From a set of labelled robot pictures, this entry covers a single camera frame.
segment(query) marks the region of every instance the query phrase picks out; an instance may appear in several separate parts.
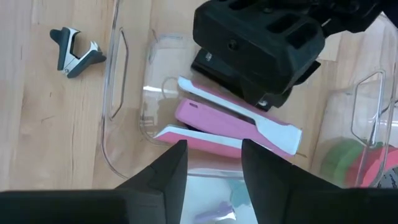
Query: transparent container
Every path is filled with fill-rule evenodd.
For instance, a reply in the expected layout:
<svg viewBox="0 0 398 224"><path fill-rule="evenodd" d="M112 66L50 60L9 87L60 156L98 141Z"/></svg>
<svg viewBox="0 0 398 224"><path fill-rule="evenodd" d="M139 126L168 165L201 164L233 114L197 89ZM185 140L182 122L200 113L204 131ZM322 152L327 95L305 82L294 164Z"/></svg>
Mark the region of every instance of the transparent container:
<svg viewBox="0 0 398 224"><path fill-rule="evenodd" d="M204 2L116 1L101 148L110 169L122 178L134 176L170 147L154 136L167 125L183 126L174 116L182 98L201 100L178 88L179 76L230 94L190 68L200 49L192 39L193 14ZM294 88L283 107L268 114L303 131L300 149L290 162L342 187L363 186L357 177L367 174L368 155L374 158L371 152L375 148L388 149L395 144L390 135L398 124L394 116L396 30L388 19L379 17L364 34L334 35L326 47L319 58L322 67ZM356 176L346 185L341 184L342 177L335 179L334 173L329 174L340 160L326 155L335 141L349 139L358 142L357 156L364 159L349 167ZM381 161L371 163L380 172L372 174L369 186L382 178L385 155L380 153L377 158ZM230 223L255 223L239 159L190 149L188 168L182 223L222 202L233 204L236 210L238 220Z"/></svg>

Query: pink stapler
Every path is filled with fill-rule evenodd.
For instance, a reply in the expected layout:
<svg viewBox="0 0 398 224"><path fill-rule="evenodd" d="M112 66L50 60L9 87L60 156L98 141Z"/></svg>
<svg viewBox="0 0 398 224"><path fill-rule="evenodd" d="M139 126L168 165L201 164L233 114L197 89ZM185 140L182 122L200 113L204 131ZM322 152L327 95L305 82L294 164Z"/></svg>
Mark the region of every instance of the pink stapler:
<svg viewBox="0 0 398 224"><path fill-rule="evenodd" d="M183 99L175 112L175 117L204 133L167 126L155 137L156 139L169 143L188 139L190 148L233 158L240 157L243 139L252 139L282 157L296 154L302 135L300 129L265 116L263 111L245 102L234 101L221 93L193 84L186 78L180 77L178 85L185 91L251 118L256 124L248 123L202 103Z"/></svg>

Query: clear plastic bin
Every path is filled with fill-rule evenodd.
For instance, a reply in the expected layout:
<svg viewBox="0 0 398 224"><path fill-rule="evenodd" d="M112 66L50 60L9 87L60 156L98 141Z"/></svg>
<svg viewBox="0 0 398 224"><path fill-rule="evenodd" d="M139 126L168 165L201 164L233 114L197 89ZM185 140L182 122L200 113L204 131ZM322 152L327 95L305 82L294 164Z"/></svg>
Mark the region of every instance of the clear plastic bin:
<svg viewBox="0 0 398 224"><path fill-rule="evenodd" d="M116 1L105 77L101 147L109 167L120 177L132 177L169 148L153 137L169 124L183 126L174 117L183 97L200 100L179 90L178 76L227 93L190 68L200 49L192 39L193 14L204 2ZM341 48L339 43L351 48ZM367 174L368 154L377 147L388 149L389 144L395 144L389 138L397 124L396 30L386 18L379 17L365 34L334 35L326 48L320 56L322 67L294 88L283 107L272 109L269 114L303 130L300 149L289 161L342 187L362 186L361 180L356 179ZM334 173L325 171L335 170L339 160L327 159L326 155L339 141L349 140L361 145L356 153L364 159L349 167L357 173L355 180L341 184ZM372 163L382 172L372 174L369 185L377 185L382 178L384 155L377 157L381 162ZM244 185L239 159L189 150L188 166L183 220L192 220L194 214L215 209L221 202L234 203L231 198L237 193L232 185ZM246 197L244 187L239 189ZM202 203L190 205L191 198L201 198ZM241 205L238 221L231 223L253 219L250 202Z"/></svg>

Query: wooden floor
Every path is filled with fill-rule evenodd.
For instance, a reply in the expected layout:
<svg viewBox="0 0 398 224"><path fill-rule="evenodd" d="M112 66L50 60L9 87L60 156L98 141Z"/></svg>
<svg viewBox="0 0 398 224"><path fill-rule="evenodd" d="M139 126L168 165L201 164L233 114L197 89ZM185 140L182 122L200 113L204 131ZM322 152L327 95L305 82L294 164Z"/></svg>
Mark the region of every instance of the wooden floor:
<svg viewBox="0 0 398 224"><path fill-rule="evenodd" d="M74 27L83 31L82 52L89 40L107 52L114 1L0 0L0 190L111 188L123 181L98 147L105 64L68 80L56 69L58 46L49 37L51 29ZM310 168L328 91L383 62L392 72L396 49L395 31L380 21L366 34L328 40L316 75L271 112L303 129L292 162Z"/></svg>

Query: wooden table surface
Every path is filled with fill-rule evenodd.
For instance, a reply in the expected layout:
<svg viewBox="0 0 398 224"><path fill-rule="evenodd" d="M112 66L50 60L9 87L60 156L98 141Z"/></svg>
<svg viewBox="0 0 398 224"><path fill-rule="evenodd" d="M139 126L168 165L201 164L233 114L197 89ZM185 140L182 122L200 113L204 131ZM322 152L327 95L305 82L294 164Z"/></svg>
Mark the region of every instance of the wooden table surface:
<svg viewBox="0 0 398 224"><path fill-rule="evenodd" d="M66 79L56 69L58 46L49 37L51 29L74 27L82 31L79 51L94 40L107 53L114 1L0 0L0 190L91 189L123 181L106 167L98 147L105 64ZM322 67L285 106L271 111L303 129L293 163L310 168L328 91L352 84L352 74L381 62L393 72L396 49L395 30L380 21L365 34L328 39Z"/></svg>

